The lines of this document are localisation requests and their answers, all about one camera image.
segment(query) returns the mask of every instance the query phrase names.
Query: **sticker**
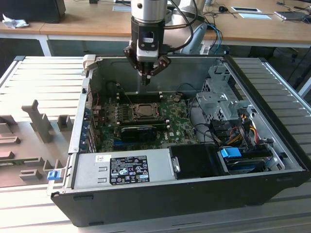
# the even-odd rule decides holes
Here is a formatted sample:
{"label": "sticker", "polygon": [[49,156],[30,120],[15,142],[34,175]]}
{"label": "sticker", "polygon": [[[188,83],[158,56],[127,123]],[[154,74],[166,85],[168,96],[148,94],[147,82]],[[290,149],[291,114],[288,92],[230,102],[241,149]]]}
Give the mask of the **sticker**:
{"label": "sticker", "polygon": [[112,185],[149,181],[150,177],[147,156],[110,158],[109,182]]}
{"label": "sticker", "polygon": [[100,163],[100,162],[109,162],[111,158],[111,154],[105,154],[105,155],[96,155],[95,157],[95,162]]}

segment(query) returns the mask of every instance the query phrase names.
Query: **paper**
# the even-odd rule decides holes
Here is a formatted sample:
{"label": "paper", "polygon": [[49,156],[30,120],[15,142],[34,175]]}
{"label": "paper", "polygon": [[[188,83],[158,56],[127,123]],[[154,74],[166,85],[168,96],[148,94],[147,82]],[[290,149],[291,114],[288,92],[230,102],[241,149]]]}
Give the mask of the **paper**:
{"label": "paper", "polygon": [[239,13],[242,18],[271,19],[267,15]]}
{"label": "paper", "polygon": [[27,24],[26,21],[23,19],[11,19],[6,17],[5,15],[2,16],[3,16],[2,23],[4,23],[4,25],[7,26],[8,28],[15,29],[29,26],[29,24]]}

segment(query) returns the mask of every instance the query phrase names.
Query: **desk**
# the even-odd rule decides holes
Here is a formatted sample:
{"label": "desk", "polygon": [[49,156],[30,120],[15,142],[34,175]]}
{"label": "desk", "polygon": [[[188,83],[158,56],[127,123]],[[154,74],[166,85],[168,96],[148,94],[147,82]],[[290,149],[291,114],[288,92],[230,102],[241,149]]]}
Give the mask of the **desk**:
{"label": "desk", "polygon": [[[273,14],[274,11],[287,11],[287,8],[276,4],[276,0],[218,0],[224,3],[230,12],[236,13],[231,6],[259,8],[262,14]],[[294,6],[307,7],[307,3],[287,0],[285,3],[293,10]],[[219,5],[206,7],[204,11],[218,12]],[[297,47],[308,48],[311,45],[311,25],[304,22],[282,21],[277,15],[268,15],[271,19],[242,18],[238,14],[219,13],[215,18],[217,28],[223,33],[226,45]],[[214,40],[207,33],[205,40]]]}
{"label": "desk", "polygon": [[[263,13],[286,11],[284,6],[276,5],[276,0],[218,0],[230,11],[230,6],[259,8]],[[288,6],[307,6],[307,3],[286,0]],[[59,24],[34,23],[23,29],[8,29],[0,26],[2,38],[25,38],[39,40],[44,55],[51,56],[49,40],[97,40],[128,41],[131,36],[131,13],[113,12],[113,3],[65,0],[66,15]],[[209,10],[218,10],[218,6]],[[288,22],[276,15],[268,19],[247,19],[236,14],[218,14],[217,27],[223,33],[224,45],[296,47],[308,48],[311,45],[311,25],[303,22]],[[204,44],[209,45],[215,39],[215,33],[208,31]]]}

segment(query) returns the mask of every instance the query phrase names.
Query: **yellow wire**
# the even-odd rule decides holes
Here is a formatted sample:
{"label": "yellow wire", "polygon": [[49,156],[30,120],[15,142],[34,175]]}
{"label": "yellow wire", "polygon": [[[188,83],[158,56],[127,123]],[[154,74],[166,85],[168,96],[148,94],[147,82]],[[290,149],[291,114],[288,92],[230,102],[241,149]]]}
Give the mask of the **yellow wire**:
{"label": "yellow wire", "polygon": [[235,142],[236,140],[240,139],[241,138],[241,134],[239,134],[238,136],[236,136],[235,138],[233,138],[230,142],[228,142],[228,145]]}

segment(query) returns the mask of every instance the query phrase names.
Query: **green circuit board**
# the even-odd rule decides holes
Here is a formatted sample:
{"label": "green circuit board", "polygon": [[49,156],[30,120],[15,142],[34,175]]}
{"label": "green circuit board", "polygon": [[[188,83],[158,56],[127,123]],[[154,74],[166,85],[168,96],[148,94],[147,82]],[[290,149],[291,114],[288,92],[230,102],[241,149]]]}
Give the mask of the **green circuit board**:
{"label": "green circuit board", "polygon": [[130,104],[117,104],[115,100],[109,98],[103,103],[102,111],[105,115],[105,123],[99,126],[101,150],[100,152],[121,151],[121,150],[149,150],[149,149],[163,149],[171,145],[178,144],[196,144],[199,143],[198,138],[193,131],[189,119],[187,118],[187,105],[184,100],[176,102],[173,100],[174,94],[163,95],[159,105],[159,114],[164,119],[170,121],[170,128],[165,130],[158,130],[155,141],[150,142],[136,142],[123,143],[120,132],[121,127],[117,123],[116,111],[118,108],[131,113]]}

